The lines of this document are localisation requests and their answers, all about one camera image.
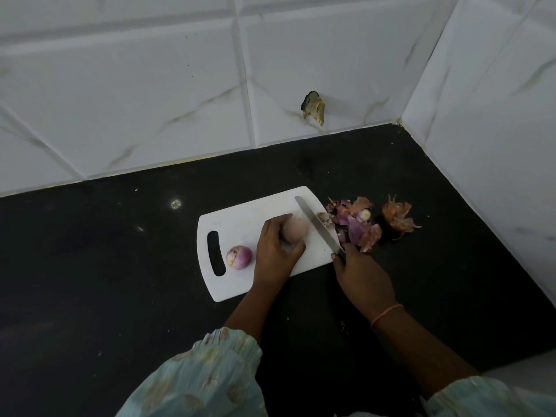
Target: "cutting board handle hole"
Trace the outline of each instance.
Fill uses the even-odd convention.
[[[226,273],[226,265],[220,254],[220,242],[218,240],[218,231],[211,231],[207,235],[208,258],[212,266],[212,271],[216,276],[222,276]]]

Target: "orange thread bracelet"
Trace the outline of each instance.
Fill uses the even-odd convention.
[[[381,317],[384,317],[385,315],[387,315],[388,312],[389,312],[390,310],[393,310],[394,308],[402,308],[402,307],[403,307],[403,305],[401,305],[401,304],[394,304],[393,306],[390,306],[389,308],[387,308],[385,311],[383,311],[380,315],[376,316],[376,317],[372,320],[371,326],[375,326],[375,323],[377,323],[378,320],[379,320]]]

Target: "white speck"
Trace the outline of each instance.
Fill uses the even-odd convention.
[[[178,209],[181,206],[181,200],[179,199],[174,199],[173,201],[170,202],[170,207],[172,209]]]

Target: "forearm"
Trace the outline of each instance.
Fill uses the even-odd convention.
[[[407,364],[427,399],[456,380],[479,374],[403,308],[386,314],[375,329],[384,334]]]
[[[280,292],[279,287],[254,285],[247,292],[224,326],[241,329],[261,343],[262,327],[274,299]]]

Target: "person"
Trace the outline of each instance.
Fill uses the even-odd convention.
[[[303,241],[291,252],[280,246],[280,226],[290,216],[264,223],[253,285],[224,327],[162,364],[131,394],[117,417],[267,415],[255,381],[262,329],[272,302],[305,251]],[[552,397],[481,377],[398,305],[390,277],[370,255],[351,244],[344,247],[345,264],[332,255],[341,289],[406,363],[429,415],[556,415]]]

